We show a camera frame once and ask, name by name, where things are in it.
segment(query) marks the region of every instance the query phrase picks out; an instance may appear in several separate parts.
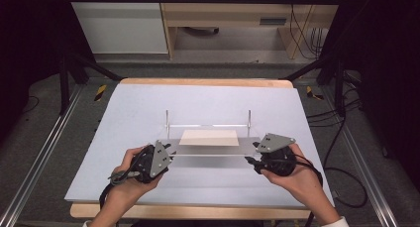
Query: white cabinet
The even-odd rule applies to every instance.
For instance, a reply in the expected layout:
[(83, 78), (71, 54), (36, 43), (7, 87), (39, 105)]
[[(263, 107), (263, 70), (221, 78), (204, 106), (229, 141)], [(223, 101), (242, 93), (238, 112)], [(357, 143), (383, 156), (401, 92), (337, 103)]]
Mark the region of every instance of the white cabinet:
[(94, 54), (167, 54), (159, 3), (72, 3)]

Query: floor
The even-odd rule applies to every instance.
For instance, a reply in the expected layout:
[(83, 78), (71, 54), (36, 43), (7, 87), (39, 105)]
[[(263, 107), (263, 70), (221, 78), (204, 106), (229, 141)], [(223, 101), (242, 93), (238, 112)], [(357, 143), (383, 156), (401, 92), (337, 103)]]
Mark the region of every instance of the floor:
[[(279, 78), (303, 67), (312, 59), (299, 56), (294, 60), (286, 57), (284, 47), (279, 42), (276, 29), (221, 29), (214, 35), (207, 31), (183, 29), (179, 32), (178, 43), (173, 59), (165, 56), (103, 56), (98, 61), (110, 70), (123, 76), (138, 77), (252, 77)], [(302, 47), (306, 56), (311, 53)], [(104, 78), (95, 71), (88, 70), (91, 79), (80, 91), (73, 113), (65, 123), (54, 149), (48, 153), (48, 162), (42, 167), (42, 174), (35, 177), (37, 182), (29, 189), (29, 195), (21, 200), (26, 203), (20, 213), (16, 226), (81, 226), (83, 220), (74, 219), (68, 214), (70, 203), (63, 200), (78, 165), (87, 152), (95, 135), (103, 112), (106, 109), (112, 89), (116, 83)], [(329, 97), (331, 87), (319, 87), (314, 82), (317, 70), (305, 74), (294, 82), (301, 96), (307, 115), (320, 114), (331, 110)], [(101, 84), (107, 90), (100, 102), (93, 97)], [(307, 86), (314, 96), (307, 95)], [(358, 99), (350, 85), (345, 85), (346, 102)], [(0, 150), (0, 169), (2, 194), (0, 212), (4, 212), (19, 191), (25, 176), (37, 160), (49, 133), (54, 127), (59, 112), (59, 81), (57, 76), (37, 82), (31, 87), (26, 110), (17, 122)], [(327, 171), (330, 187), (338, 193), (340, 201), (336, 207), (346, 216), (351, 226), (420, 226), (420, 194), (405, 175), (398, 161), (382, 156), (380, 142), (369, 125), (359, 103), (350, 106), (346, 129), (350, 132), (358, 150), (363, 154), (371, 176), (388, 205), (391, 220), (398, 224), (383, 223), (377, 210), (377, 200), (370, 196), (367, 204), (360, 208), (349, 207), (363, 201), (363, 190), (351, 177), (339, 171)], [(310, 119), (311, 132), (320, 157), (324, 158), (338, 132), (337, 117), (323, 116), (326, 120)], [(351, 172), (357, 178), (363, 177), (357, 162), (352, 158), (349, 148), (349, 133), (340, 134), (329, 158), (329, 166)], [(279, 222), (278, 226), (303, 226), (300, 223)]]

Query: white tabletop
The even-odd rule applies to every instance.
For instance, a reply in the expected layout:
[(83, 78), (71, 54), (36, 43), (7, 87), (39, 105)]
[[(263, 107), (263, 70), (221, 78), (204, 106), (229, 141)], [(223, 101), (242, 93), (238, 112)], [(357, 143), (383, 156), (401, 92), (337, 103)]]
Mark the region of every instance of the white tabletop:
[[(324, 175), (294, 88), (119, 84), (65, 199), (97, 202), (127, 149), (166, 139), (166, 110), (170, 124), (201, 125), (247, 124), (251, 110), (251, 137), (274, 133), (296, 139)], [(248, 136), (247, 128), (229, 129), (235, 129), (240, 138)], [(170, 137), (179, 139), (184, 130), (171, 128)], [(332, 200), (326, 180), (324, 190)], [(303, 207), (257, 174), (243, 157), (175, 157), (158, 187), (139, 202)]]

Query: sleeve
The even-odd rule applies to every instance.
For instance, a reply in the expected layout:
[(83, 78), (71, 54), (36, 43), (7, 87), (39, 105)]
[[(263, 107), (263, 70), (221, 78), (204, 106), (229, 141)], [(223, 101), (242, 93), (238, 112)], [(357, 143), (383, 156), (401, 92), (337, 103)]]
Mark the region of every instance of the sleeve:
[(342, 216), (340, 220), (332, 224), (323, 225), (322, 227), (349, 227), (349, 224), (347, 223), (346, 218)]
[(92, 222), (92, 221), (88, 220), (88, 221), (84, 222), (82, 227), (87, 227), (87, 224), (90, 223), (90, 222)]

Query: person's left hand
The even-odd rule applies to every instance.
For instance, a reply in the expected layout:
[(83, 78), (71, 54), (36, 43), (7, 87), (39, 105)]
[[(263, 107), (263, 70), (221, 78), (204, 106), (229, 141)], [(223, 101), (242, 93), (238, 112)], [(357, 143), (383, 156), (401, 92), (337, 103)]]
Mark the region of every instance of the person's left hand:
[[(130, 167), (133, 156), (138, 154), (143, 148), (127, 150), (121, 165), (114, 168), (114, 172), (127, 170)], [(89, 224), (89, 227), (113, 226), (124, 213), (136, 204), (142, 195), (156, 188), (161, 178), (162, 174), (147, 184), (129, 178), (124, 183), (114, 186), (108, 193), (104, 206), (93, 219), (92, 223)]]

